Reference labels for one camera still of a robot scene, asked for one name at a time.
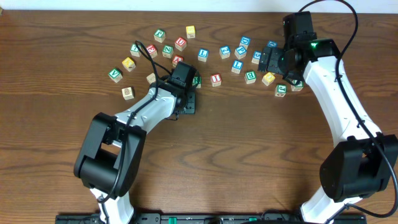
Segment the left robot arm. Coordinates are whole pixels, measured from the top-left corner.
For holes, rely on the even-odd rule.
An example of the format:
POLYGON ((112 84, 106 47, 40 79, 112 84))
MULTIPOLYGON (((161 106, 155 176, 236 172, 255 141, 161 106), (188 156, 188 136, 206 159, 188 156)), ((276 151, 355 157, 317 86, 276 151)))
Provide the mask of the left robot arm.
POLYGON ((129 223, 134 209, 129 189, 136 178, 147 134, 173 114, 195 112, 195 87, 151 84, 143 99, 110 116, 91 121, 73 173, 90 189, 103 223, 129 223))

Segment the yellow O block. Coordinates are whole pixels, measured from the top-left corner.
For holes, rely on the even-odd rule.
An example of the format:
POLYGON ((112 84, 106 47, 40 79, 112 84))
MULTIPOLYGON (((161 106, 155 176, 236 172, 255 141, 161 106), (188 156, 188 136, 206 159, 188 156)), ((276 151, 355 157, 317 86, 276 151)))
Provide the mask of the yellow O block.
POLYGON ((275 75, 272 72, 267 72, 263 78, 262 78, 262 82, 263 84, 265 84, 265 86, 269 86, 271 83, 273 83, 275 80, 275 75))

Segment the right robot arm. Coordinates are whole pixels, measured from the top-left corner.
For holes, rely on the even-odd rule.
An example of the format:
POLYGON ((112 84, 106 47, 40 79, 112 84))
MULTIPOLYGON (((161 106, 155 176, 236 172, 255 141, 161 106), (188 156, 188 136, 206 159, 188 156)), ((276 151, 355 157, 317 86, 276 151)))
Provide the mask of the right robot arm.
POLYGON ((348 208, 377 218, 357 202, 397 184, 397 137, 385 135, 365 112, 345 74, 343 53, 331 39, 290 40, 284 48, 269 42, 259 71, 281 74, 289 84, 306 83, 331 130, 334 149, 320 167, 320 188, 300 207, 305 223, 331 223, 348 208))

